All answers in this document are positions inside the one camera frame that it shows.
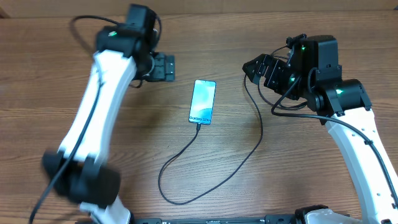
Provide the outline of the Samsung Galaxy smartphone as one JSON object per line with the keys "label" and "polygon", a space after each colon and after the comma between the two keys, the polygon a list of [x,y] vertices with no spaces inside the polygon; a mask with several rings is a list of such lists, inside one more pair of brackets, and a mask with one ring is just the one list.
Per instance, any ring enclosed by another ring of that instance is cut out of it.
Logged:
{"label": "Samsung Galaxy smartphone", "polygon": [[216,82],[196,80],[188,120],[191,123],[210,125],[216,93]]}

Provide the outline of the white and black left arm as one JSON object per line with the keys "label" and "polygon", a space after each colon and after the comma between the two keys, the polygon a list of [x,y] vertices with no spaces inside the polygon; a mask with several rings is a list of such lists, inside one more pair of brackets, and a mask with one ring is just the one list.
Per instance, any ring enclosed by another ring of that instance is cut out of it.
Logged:
{"label": "white and black left arm", "polygon": [[162,25],[149,7],[133,4],[123,23],[110,21],[96,35],[85,94],[57,152],[42,165],[52,190],[77,203],[93,223],[133,223],[119,198],[121,176],[106,163],[112,131],[126,90],[134,80],[171,82],[175,58],[156,52]]}

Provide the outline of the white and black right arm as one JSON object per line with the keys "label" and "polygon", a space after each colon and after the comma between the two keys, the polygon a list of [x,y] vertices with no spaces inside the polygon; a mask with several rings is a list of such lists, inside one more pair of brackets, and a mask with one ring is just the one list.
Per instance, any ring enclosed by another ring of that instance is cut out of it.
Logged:
{"label": "white and black right arm", "polygon": [[361,206],[362,223],[397,222],[397,174],[377,131],[371,100],[359,80],[342,78],[332,35],[288,37],[286,60],[261,54],[243,65],[257,86],[305,99],[310,117],[336,142]]}

